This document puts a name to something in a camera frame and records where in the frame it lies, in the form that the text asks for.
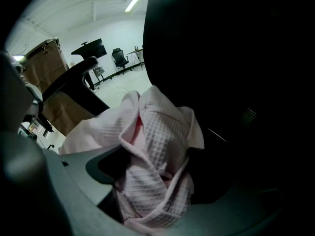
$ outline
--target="white floor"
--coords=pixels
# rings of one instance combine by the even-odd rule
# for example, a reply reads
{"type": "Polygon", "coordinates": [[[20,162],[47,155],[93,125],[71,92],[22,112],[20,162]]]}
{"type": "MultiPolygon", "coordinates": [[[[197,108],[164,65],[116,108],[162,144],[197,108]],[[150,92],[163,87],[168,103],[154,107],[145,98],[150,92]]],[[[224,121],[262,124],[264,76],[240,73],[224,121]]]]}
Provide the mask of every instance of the white floor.
{"type": "MultiPolygon", "coordinates": [[[[117,75],[111,80],[102,82],[95,94],[110,108],[120,106],[124,95],[129,91],[136,90],[143,94],[151,86],[151,83],[145,66],[143,65],[142,68],[138,66],[125,72],[125,74],[117,75]]],[[[47,134],[47,140],[50,144],[59,148],[62,146],[65,136],[54,129],[53,133],[47,134]]]]}

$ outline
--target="fluorescent light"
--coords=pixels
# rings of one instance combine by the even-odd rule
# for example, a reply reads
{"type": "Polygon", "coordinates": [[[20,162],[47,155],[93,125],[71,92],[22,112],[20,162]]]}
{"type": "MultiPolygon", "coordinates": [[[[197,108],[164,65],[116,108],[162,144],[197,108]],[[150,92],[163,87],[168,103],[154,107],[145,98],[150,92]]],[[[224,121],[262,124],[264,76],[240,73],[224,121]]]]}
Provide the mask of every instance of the fluorescent light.
{"type": "Polygon", "coordinates": [[[13,55],[13,57],[14,57],[14,59],[16,60],[16,61],[21,61],[23,58],[24,58],[24,55],[13,55]]]}
{"type": "Polygon", "coordinates": [[[127,9],[125,10],[125,12],[129,12],[132,7],[136,4],[136,2],[138,2],[138,0],[132,0],[131,3],[128,5],[127,9]]]}

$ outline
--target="table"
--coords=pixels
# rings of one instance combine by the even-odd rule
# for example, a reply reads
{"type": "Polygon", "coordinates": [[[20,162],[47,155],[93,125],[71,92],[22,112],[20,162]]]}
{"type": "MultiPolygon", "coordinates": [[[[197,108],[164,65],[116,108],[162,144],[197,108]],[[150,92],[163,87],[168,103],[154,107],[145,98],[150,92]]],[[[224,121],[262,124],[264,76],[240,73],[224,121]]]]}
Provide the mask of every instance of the table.
{"type": "Polygon", "coordinates": [[[141,51],[143,51],[143,49],[134,50],[131,53],[127,53],[127,55],[131,54],[131,62],[132,62],[133,66],[135,65],[136,60],[138,58],[139,59],[139,64],[141,65],[141,69],[142,69],[142,64],[144,64],[144,62],[141,62],[141,59],[140,59],[141,56],[143,58],[143,53],[141,51]]]}

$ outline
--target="pink waffle towel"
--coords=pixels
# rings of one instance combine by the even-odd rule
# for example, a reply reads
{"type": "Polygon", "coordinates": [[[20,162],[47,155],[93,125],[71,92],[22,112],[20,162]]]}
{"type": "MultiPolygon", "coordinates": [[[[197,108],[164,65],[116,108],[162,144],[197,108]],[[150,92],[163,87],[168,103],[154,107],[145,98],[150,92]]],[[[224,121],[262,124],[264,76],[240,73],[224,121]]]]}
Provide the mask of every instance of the pink waffle towel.
{"type": "Polygon", "coordinates": [[[193,194],[187,150],[204,148],[193,110],[176,108],[156,86],[142,96],[131,91],[119,107],[80,122],[60,154],[114,144],[131,156],[126,175],[115,183],[124,224],[143,234],[162,233],[186,212],[193,194]]]}

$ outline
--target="white ceiling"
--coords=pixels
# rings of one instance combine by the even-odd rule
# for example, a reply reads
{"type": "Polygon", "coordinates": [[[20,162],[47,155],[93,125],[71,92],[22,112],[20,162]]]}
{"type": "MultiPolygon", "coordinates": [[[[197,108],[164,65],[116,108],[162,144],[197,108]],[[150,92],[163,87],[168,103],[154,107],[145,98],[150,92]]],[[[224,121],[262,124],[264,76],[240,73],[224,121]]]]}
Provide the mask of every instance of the white ceiling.
{"type": "MultiPolygon", "coordinates": [[[[131,1],[33,0],[7,39],[7,49],[10,53],[16,54],[23,48],[30,50],[34,43],[39,44],[47,38],[57,36],[58,33],[97,20],[126,15],[125,9],[131,1]]],[[[148,0],[139,0],[129,14],[145,15],[147,3],[148,0]]]]}

